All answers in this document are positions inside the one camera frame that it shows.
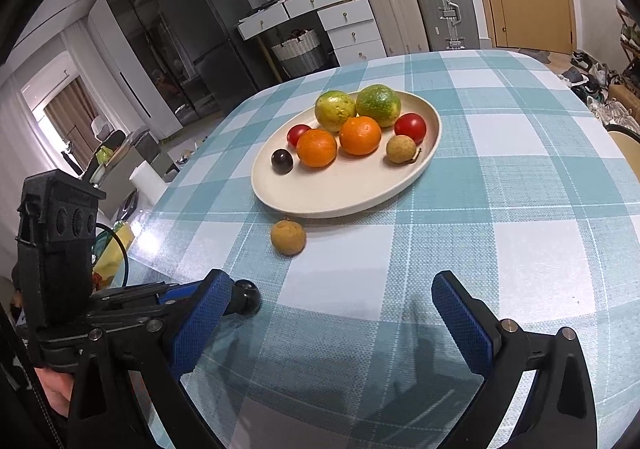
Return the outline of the person's left hand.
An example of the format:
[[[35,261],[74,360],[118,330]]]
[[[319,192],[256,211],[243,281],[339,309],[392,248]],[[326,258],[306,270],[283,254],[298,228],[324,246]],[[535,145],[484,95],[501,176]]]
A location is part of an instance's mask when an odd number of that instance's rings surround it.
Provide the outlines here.
[[[50,406],[62,417],[68,417],[74,387],[73,377],[70,374],[58,373],[49,368],[36,368],[35,371]]]

